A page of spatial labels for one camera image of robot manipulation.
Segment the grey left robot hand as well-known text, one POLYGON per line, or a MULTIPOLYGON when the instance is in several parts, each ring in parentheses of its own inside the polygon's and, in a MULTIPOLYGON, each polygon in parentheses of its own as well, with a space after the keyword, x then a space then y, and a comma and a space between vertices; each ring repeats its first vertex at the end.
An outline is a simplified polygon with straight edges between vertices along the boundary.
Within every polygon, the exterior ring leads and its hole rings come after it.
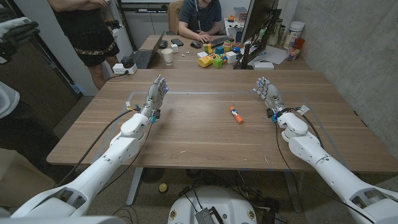
POLYGON ((140 110, 140 114, 151 118, 153 114, 160 109, 165 94, 168 92, 167 82, 165 78, 159 75, 150 86, 144 106, 140 110))

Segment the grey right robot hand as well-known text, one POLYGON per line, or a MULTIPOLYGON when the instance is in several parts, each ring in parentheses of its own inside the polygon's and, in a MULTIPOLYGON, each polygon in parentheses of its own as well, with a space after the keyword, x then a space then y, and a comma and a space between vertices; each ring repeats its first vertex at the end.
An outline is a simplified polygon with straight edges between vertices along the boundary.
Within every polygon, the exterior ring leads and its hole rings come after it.
POLYGON ((258 78, 256 84, 257 88, 253 89, 254 93, 264 101, 267 107, 267 117, 276 121, 278 117, 287 111, 279 91, 264 77, 258 78))

